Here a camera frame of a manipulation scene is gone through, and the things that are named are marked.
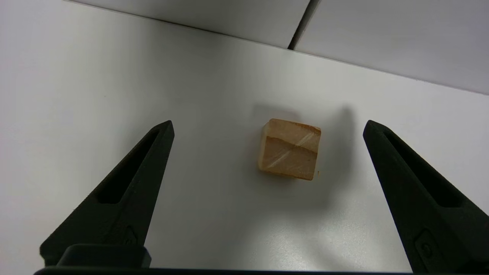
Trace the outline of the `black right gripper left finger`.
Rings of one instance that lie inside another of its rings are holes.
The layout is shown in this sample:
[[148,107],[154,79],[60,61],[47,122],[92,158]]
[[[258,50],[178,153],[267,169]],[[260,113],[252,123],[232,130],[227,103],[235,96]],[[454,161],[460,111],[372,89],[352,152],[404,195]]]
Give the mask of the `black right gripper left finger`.
[[40,246],[45,266],[72,245],[143,246],[175,133],[157,124]]

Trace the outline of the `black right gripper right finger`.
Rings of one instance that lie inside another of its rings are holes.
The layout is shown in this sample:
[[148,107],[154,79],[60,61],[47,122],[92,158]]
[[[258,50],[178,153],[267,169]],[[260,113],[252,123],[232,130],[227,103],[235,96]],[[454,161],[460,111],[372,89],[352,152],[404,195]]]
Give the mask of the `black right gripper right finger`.
[[388,127],[363,139],[412,271],[487,274],[488,215]]

